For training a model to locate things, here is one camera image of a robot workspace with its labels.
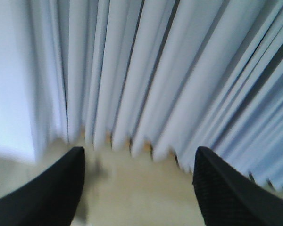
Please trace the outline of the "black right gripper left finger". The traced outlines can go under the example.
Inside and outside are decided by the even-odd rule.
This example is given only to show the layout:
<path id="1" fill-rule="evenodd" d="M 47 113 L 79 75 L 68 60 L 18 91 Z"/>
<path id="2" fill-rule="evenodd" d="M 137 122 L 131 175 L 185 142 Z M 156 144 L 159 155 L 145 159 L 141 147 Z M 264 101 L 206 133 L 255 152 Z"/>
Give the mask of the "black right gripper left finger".
<path id="1" fill-rule="evenodd" d="M 73 147 L 39 176 L 0 198 L 0 226 L 69 226 L 82 196 L 83 147 Z"/>

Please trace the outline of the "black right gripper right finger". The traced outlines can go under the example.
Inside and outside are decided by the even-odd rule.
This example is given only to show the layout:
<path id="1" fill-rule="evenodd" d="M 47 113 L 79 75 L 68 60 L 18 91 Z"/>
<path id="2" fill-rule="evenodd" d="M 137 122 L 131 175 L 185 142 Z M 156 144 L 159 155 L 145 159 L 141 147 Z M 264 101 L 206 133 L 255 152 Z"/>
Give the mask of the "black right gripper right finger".
<path id="1" fill-rule="evenodd" d="M 207 226 L 283 226 L 283 199 L 251 182 L 208 147 L 197 148 L 192 184 Z"/>

